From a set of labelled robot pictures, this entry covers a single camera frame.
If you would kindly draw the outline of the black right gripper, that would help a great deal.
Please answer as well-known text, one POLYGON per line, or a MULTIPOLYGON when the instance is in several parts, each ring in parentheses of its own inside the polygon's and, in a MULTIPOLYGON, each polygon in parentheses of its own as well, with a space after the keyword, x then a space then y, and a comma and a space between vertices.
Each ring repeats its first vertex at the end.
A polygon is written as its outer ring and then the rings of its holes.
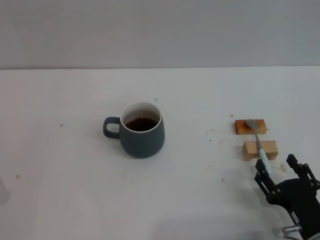
POLYGON ((289 154, 286 162, 298 175, 275 184, 261 159, 258 159, 254 180, 266 195, 271 205, 284 208, 295 225, 299 225, 302 236, 315 236, 320 233, 320 202, 317 191, 320 182, 316 179, 307 163, 298 163, 293 154, 289 154))

